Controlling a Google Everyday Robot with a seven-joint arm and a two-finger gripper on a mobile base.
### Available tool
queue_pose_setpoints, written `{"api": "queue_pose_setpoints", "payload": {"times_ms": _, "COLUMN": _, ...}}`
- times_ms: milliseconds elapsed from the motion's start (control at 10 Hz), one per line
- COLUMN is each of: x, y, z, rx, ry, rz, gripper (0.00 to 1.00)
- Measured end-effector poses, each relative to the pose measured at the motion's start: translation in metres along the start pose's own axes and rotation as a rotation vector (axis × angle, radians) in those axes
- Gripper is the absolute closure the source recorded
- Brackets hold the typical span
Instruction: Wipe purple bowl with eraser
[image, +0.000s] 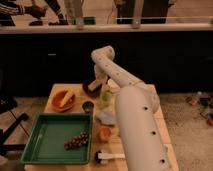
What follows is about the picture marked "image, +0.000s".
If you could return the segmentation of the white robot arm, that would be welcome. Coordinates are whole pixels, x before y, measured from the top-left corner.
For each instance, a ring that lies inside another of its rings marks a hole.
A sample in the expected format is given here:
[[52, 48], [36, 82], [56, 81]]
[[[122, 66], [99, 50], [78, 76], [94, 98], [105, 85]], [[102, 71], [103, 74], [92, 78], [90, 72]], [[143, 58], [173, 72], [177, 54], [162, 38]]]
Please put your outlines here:
[[114, 63], [114, 57], [112, 46], [91, 53], [96, 73], [109, 76], [120, 86], [115, 98], [115, 112], [128, 171], [172, 171], [154, 119], [160, 106], [157, 93]]

